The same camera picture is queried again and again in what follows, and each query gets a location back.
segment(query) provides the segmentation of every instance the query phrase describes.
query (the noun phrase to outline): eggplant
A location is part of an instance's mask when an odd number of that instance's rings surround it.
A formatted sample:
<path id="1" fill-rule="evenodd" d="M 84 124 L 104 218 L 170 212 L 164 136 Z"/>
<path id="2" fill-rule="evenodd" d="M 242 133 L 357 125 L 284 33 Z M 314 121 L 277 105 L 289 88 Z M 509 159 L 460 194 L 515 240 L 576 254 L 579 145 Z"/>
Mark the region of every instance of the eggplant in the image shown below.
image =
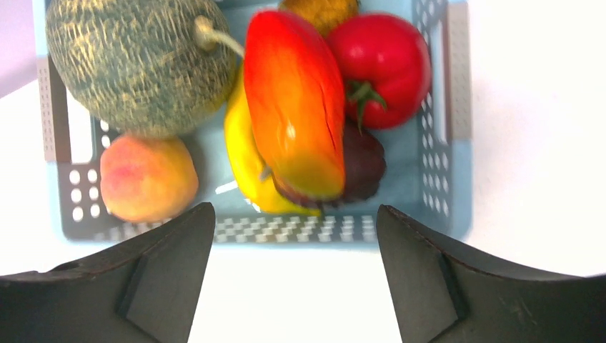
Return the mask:
<path id="1" fill-rule="evenodd" d="M 277 191 L 291 202 L 313 209 L 337 208 L 373 197 L 379 190 L 379 184 L 387 169 L 383 145 L 366 129 L 358 129 L 354 122 L 346 120 L 343 150 L 345 188 L 338 199 L 333 201 L 310 199 L 275 182 Z"/>

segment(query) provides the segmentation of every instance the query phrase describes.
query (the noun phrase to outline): cantaloupe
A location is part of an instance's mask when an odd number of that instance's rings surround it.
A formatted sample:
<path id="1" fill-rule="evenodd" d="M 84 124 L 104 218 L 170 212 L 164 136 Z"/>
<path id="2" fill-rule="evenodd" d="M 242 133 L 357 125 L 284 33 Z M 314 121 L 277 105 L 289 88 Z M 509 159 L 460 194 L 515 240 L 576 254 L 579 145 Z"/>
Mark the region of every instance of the cantaloupe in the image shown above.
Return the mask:
<path id="1" fill-rule="evenodd" d="M 46 39 L 54 65 L 91 115 L 144 138 L 186 134 L 227 100 L 236 54 L 196 43 L 194 20 L 229 33 L 212 0 L 52 0 Z"/>

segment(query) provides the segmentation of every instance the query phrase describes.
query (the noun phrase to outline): plastic basket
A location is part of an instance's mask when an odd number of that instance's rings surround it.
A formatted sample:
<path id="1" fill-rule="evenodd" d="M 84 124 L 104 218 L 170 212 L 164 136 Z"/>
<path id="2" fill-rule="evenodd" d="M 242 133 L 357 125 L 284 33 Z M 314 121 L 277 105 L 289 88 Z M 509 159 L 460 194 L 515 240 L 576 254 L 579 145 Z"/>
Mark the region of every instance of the plastic basket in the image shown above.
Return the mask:
<path id="1" fill-rule="evenodd" d="M 118 134 L 91 119 L 94 156 L 72 164 L 66 89 L 48 55 L 44 14 L 49 0 L 34 0 L 36 51 L 54 227 L 78 242 L 117 242 L 162 223 L 132 225 L 108 213 L 99 193 L 99 156 Z M 258 1 L 220 1 L 231 33 L 244 43 L 250 16 L 276 6 Z M 388 11 L 410 20 L 429 44 L 433 88 L 418 115 L 391 131 L 373 132 L 383 143 L 387 173 L 378 194 L 324 217 L 268 216 L 259 213 L 233 181 L 225 152 L 222 109 L 184 140 L 204 178 L 197 202 L 211 202 L 217 213 L 217 244 L 294 243 L 332 246 L 375 243 L 374 219 L 380 204 L 392 205 L 427 226 L 463 237 L 472 214 L 472 137 L 467 3 L 447 0 L 362 0 L 363 11 Z M 212 164 L 205 169 L 204 160 Z"/>

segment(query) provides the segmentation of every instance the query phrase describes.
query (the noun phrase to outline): white table surface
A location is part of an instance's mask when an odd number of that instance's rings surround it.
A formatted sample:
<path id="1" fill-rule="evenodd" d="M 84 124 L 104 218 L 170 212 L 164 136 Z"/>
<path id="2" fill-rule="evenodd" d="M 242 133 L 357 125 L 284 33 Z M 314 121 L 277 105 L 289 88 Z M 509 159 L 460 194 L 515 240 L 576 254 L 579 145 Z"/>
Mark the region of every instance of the white table surface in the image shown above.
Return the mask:
<path id="1" fill-rule="evenodd" d="M 592 7 L 470 1 L 474 223 L 465 241 L 580 276 L 606 273 L 606 49 Z M 81 134 L 86 115 L 73 112 Z M 0 115 L 0 274 L 101 249 L 65 244 L 49 227 L 37 82 L 0 99 Z M 382 268 L 371 252 L 213 248 L 191 341 L 400 342 Z"/>

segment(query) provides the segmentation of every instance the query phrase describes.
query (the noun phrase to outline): perforated basket side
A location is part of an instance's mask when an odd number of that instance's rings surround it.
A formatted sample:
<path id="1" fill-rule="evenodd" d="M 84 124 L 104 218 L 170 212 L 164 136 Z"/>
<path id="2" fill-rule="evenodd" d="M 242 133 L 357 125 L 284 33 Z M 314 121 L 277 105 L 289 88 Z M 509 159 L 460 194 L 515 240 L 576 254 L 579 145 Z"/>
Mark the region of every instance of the perforated basket side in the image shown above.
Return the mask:
<path id="1" fill-rule="evenodd" d="M 472 111 L 466 1 L 419 0 L 413 23 L 432 52 L 433 87 L 419 113 L 421 221 L 462 238 L 472 213 Z"/>

